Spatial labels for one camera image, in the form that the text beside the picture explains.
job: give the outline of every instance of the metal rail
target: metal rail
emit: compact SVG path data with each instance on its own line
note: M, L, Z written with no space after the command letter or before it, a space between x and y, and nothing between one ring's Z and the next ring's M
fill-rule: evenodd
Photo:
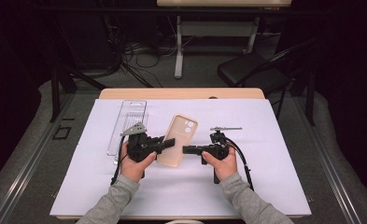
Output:
M303 121L305 129L307 130L315 148L317 149L319 161L322 164L322 167L325 171L325 175L329 180L329 183L332 187L332 191L334 192L335 198L337 202L340 204L341 210L343 211L344 216L346 217L346 222L348 224L360 224L360 218L353 206L347 192L346 187L341 181L340 177L335 170L332 160L329 156L327 149L324 147L320 136L318 135L317 130L313 127L305 115L305 105L302 99L299 97L293 97L293 102L298 108L300 117Z
M0 223L7 223L9 216L15 208L15 205L29 184L32 175L35 173L35 169L37 168L37 165L40 163L41 158L47 149L49 140L52 138L52 134L58 129L58 125L61 122L65 112L71 105L74 97L74 94L67 94L65 96L65 99L61 105L62 110L60 116L58 116L53 123L49 124L47 130L43 133L43 136L34 149L33 154L23 165L22 169L11 185L6 198L3 200L2 205L0 206Z

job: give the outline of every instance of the transparent plastic case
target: transparent plastic case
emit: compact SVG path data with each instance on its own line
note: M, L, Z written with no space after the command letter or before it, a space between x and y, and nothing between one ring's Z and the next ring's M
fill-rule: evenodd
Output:
M157 162L163 165L177 167L183 158L183 146L187 146L194 136L198 122L184 115L176 114L172 118L164 141L175 138L175 145L166 148L157 155Z
M146 127L148 122L146 105L146 101L127 100L122 102L119 116L107 148L108 156L117 156L120 148L121 134L125 130L134 126L137 122L142 122Z

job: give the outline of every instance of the beige phone case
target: beige phone case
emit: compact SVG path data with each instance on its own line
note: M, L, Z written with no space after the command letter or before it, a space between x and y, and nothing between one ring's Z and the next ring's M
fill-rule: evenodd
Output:
M163 165L177 167L183 158L183 146L187 146L194 136L198 122L187 116L174 115L164 140L175 138L175 145L166 148L157 155L157 162Z

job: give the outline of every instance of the person's right hand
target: person's right hand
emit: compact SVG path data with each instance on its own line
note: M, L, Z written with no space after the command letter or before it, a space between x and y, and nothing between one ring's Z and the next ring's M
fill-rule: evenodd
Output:
M229 155L221 161L205 151L203 157L207 163L215 168L216 176L220 181L237 172L235 149L233 147L229 147Z
M136 162L131 160L129 156L125 158L127 155L127 145L128 142L125 142L121 149L121 174L132 179L134 182L139 183L139 180L142 178L142 174L145 172L145 169L156 159L157 153L152 152L141 162Z

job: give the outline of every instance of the gray sleeve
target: gray sleeve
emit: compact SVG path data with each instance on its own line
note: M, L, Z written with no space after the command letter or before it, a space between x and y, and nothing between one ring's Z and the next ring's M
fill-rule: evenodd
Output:
M125 206L134 197L139 184L124 175L119 175L108 193L90 209L78 223L117 223Z
M224 197L246 223L293 223L249 188L238 173L221 181Z

